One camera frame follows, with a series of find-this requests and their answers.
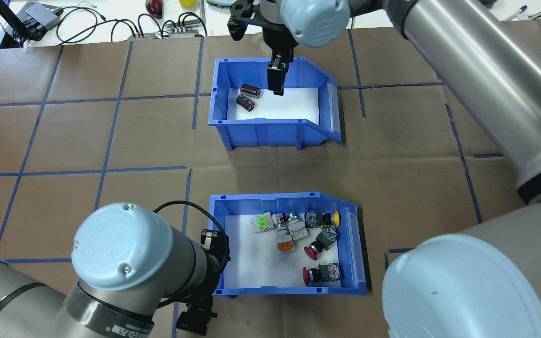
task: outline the electrolytic capacitor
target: electrolytic capacitor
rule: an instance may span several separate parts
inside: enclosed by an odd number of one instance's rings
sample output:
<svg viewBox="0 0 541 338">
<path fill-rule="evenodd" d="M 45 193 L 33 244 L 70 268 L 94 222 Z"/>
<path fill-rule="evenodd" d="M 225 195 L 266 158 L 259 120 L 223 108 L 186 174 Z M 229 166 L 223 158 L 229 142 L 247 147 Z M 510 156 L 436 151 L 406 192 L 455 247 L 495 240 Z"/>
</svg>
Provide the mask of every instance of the electrolytic capacitor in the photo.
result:
<svg viewBox="0 0 541 338">
<path fill-rule="evenodd" d="M 242 84 L 239 92 L 256 99 L 259 98 L 261 94 L 260 88 L 249 84 Z"/>
<path fill-rule="evenodd" d="M 235 102 L 247 111 L 253 111 L 254 106 L 256 105 L 254 101 L 250 100 L 249 98 L 246 98 L 245 96 L 243 96 L 243 94 L 239 94 Z"/>
</svg>

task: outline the blue pen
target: blue pen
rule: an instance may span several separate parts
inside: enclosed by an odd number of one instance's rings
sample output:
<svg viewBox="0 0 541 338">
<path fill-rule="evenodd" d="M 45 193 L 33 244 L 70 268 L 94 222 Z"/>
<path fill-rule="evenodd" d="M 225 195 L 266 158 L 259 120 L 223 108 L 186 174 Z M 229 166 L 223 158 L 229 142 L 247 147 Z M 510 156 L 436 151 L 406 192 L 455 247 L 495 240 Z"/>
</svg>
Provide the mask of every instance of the blue pen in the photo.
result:
<svg viewBox="0 0 541 338">
<path fill-rule="evenodd" d="M 515 19 L 515 17 L 517 17 L 517 15 L 523 13 L 524 11 L 526 11 L 527 9 L 527 5 L 523 5 L 521 8 L 517 9 L 517 11 L 515 11 L 515 13 L 509 15 L 506 19 L 502 20 L 502 21 L 511 21 L 512 19 Z"/>
</svg>

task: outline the white table surface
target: white table surface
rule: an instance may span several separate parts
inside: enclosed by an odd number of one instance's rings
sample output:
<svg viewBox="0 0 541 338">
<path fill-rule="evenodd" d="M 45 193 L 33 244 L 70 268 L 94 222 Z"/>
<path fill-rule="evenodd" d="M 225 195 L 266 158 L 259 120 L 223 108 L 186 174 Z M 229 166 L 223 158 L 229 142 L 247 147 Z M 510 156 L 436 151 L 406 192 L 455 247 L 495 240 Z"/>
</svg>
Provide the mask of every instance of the white table surface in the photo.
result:
<svg viewBox="0 0 541 338">
<path fill-rule="evenodd" d="M 53 6 L 75 6 L 79 3 L 79 1 L 80 0 L 39 0 L 38 2 L 42 4 L 51 4 Z M 9 6 L 14 12 L 18 12 L 26 2 L 26 0 L 11 0 Z M 131 19 L 137 22 L 137 17 L 139 14 L 146 13 L 144 0 L 90 0 L 90 3 L 97 6 L 96 9 L 103 13 L 107 19 Z M 489 9 L 489 11 L 497 19 L 502 20 L 523 5 L 528 6 L 526 12 L 529 14 L 541 11 L 541 0 L 498 0 L 494 6 Z M 200 15 L 200 4 L 198 3 L 192 8 L 188 8 L 181 6 L 178 0 L 164 0 L 164 20 L 172 19 L 176 21 L 178 15 L 184 11 L 193 11 L 194 13 Z M 204 6 L 204 13 L 209 35 L 228 35 L 228 9 L 220 9 L 206 4 Z M 75 12 L 62 24 L 62 27 L 60 28 L 60 36 L 62 38 L 69 38 L 93 23 L 94 19 L 89 13 L 81 13 L 79 11 Z M 141 23 L 144 32 L 154 32 L 157 30 L 156 25 L 147 17 L 142 18 Z M 95 33 L 82 43 L 110 41 L 110 30 L 112 29 L 112 25 L 114 24 L 107 23 L 99 26 L 95 30 Z M 385 12 L 382 10 L 361 15 L 354 19 L 354 28 L 386 26 L 391 26 L 391 22 L 389 21 L 387 15 L 385 15 Z M 262 29 L 260 27 L 250 26 L 247 29 L 247 33 L 253 34 L 260 32 L 261 30 Z M 125 25 L 118 25 L 114 33 L 114 41 L 125 40 L 129 34 L 129 29 Z M 28 45 L 51 46 L 57 45 L 58 43 L 60 43 L 60 41 L 56 37 L 55 33 L 49 32 L 42 41 L 30 41 Z"/>
</svg>

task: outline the yellow object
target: yellow object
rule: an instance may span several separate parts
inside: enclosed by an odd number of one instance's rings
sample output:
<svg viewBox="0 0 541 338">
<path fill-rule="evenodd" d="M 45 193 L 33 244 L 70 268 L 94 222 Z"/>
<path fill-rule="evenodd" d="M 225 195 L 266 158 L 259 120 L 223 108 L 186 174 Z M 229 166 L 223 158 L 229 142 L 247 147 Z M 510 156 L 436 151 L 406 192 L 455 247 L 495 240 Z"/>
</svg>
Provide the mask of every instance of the yellow object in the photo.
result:
<svg viewBox="0 0 541 338">
<path fill-rule="evenodd" d="M 333 219 L 335 220 L 335 227 L 340 226 L 340 214 L 337 212 L 337 210 L 333 213 Z"/>
<path fill-rule="evenodd" d="M 178 0 L 178 2 L 185 7 L 193 7 L 197 0 Z"/>
</svg>

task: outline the red object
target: red object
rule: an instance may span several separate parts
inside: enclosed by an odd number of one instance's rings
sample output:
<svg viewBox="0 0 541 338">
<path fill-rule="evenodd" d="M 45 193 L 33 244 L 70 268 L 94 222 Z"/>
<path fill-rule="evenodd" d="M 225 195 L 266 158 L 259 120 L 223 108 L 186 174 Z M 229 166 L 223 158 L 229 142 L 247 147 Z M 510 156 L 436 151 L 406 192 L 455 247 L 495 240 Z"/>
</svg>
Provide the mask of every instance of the red object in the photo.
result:
<svg viewBox="0 0 541 338">
<path fill-rule="evenodd" d="M 305 246 L 304 251 L 306 252 L 307 255 L 309 255 L 309 257 L 311 259 L 313 259 L 313 261 L 316 261 L 318 259 L 318 257 L 316 255 L 316 253 L 314 252 L 314 250 L 312 248 L 310 248 L 309 246 Z"/>
<path fill-rule="evenodd" d="M 146 9 L 152 17 L 162 18 L 162 0 L 146 0 Z"/>
<path fill-rule="evenodd" d="M 308 274 L 306 268 L 302 268 L 302 277 L 304 278 L 304 284 L 308 286 L 308 284 L 310 284 L 310 274 Z"/>
</svg>

